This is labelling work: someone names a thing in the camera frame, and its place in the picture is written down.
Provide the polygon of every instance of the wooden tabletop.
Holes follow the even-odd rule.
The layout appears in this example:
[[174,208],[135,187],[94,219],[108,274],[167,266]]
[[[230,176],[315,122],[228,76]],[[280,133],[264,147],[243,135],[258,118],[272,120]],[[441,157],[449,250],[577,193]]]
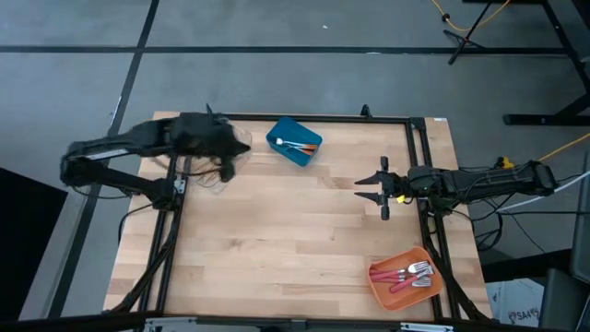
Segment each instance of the wooden tabletop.
[[[178,113],[156,113],[155,118]],[[305,123],[324,143],[311,163],[299,167],[265,140],[273,122],[232,122],[253,136],[253,153],[219,194],[189,181],[185,196],[166,314],[307,317],[430,321],[431,302],[390,312],[373,299],[365,277],[371,261],[421,245],[415,205],[391,204],[391,218],[353,192],[389,157],[390,172],[410,166],[400,124]],[[456,169],[449,125],[426,119],[434,166]],[[420,156],[419,136],[415,134]],[[156,179],[166,170],[142,160],[139,175]],[[147,203],[134,197],[130,209]],[[466,213],[465,207],[458,207]],[[131,290],[148,260],[157,211],[130,216],[115,260],[104,308]],[[491,315],[478,252],[467,219],[444,218],[455,278],[478,309]],[[154,284],[159,285],[159,276]],[[155,303],[153,288],[150,306]],[[445,290],[443,313],[450,316]]]

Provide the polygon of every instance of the blue plastic bin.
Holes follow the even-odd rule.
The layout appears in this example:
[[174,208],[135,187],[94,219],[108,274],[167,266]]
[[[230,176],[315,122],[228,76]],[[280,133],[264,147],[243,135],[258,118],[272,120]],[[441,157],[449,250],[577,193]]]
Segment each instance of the blue plastic bin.
[[[281,138],[285,141],[303,143],[303,144],[315,144],[317,145],[317,149],[313,152],[311,156],[295,149],[295,148],[286,148],[277,145],[276,138]],[[296,164],[304,167],[307,165],[310,160],[315,156],[317,151],[320,149],[320,145],[322,144],[322,137],[315,134],[313,131],[307,129],[306,127],[298,124],[293,119],[284,116],[280,118],[275,124],[275,126],[266,134],[266,142],[270,147],[282,154],[283,156],[287,157],[289,160],[295,162]]]

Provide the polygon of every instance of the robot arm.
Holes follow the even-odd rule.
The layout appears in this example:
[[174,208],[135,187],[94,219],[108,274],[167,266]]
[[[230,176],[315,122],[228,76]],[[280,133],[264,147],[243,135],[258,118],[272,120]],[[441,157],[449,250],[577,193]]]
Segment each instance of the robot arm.
[[529,161],[511,169],[466,172],[443,170],[428,166],[412,167],[407,176],[388,172],[387,158],[382,157],[382,169],[356,184],[382,184],[382,192],[355,193],[382,207],[382,219],[389,219],[388,199],[394,197],[428,198],[431,207],[450,213],[460,203],[470,203],[514,193],[548,196],[558,187],[548,166]]
[[233,127],[207,105],[207,113],[147,121],[127,133],[72,143],[62,157],[60,178],[66,185],[104,184],[125,193],[146,195],[157,209],[172,209],[174,188],[165,179],[148,180],[106,167],[101,161],[125,155],[209,157],[220,160],[221,181],[234,175],[233,159],[250,150],[238,141]]

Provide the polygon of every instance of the concrete floor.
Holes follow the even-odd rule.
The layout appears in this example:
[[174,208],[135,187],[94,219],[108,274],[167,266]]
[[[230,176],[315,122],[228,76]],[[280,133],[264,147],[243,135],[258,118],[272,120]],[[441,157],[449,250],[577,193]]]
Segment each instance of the concrete floor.
[[[482,6],[442,0],[453,21],[468,26]],[[0,45],[135,45],[149,0],[0,1]],[[590,54],[588,30],[569,1],[552,1],[582,55]],[[453,46],[427,0],[161,0],[148,45]],[[473,40],[486,46],[558,47],[540,6],[508,6]],[[584,89],[569,59],[560,56],[462,56],[383,54],[146,54],[121,130],[155,111],[358,114],[368,103],[375,115],[446,117],[463,166],[490,165],[500,155],[516,162],[538,158],[586,132],[583,127],[518,127],[504,113],[554,113]],[[74,140],[103,136],[112,119],[130,54],[0,53],[0,166],[63,188],[59,158]],[[587,143],[549,161],[558,178],[578,173]],[[138,158],[112,167],[136,172]],[[573,209],[572,188],[530,209]],[[525,197],[515,197],[514,202]],[[64,262],[84,200],[72,193],[36,280],[38,298],[23,317],[39,316]],[[102,308],[116,255],[116,232],[128,201],[100,201],[85,242],[64,314]],[[473,205],[473,217],[488,211]],[[572,242],[573,217],[522,216],[530,236],[552,251]],[[495,227],[478,223],[477,231]],[[513,257],[538,254],[507,220],[497,246]],[[493,259],[483,255],[482,261]]]

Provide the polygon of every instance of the orange plastic container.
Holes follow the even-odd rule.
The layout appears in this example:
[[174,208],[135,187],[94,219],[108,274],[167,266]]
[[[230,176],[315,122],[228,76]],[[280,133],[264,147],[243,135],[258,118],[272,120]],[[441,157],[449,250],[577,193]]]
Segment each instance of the orange plastic container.
[[[434,274],[430,276],[432,279],[432,286],[430,287],[409,286],[392,294],[389,288],[394,285],[393,283],[373,282],[371,280],[369,272],[371,269],[380,271],[390,271],[400,268],[407,269],[410,264],[420,261],[429,261],[431,263]],[[443,278],[441,278],[441,274],[432,263],[430,255],[420,247],[414,247],[400,255],[395,255],[381,262],[372,263],[367,270],[367,279],[371,285],[373,296],[385,310],[401,310],[412,304],[424,301],[441,292],[441,287],[443,286]]]

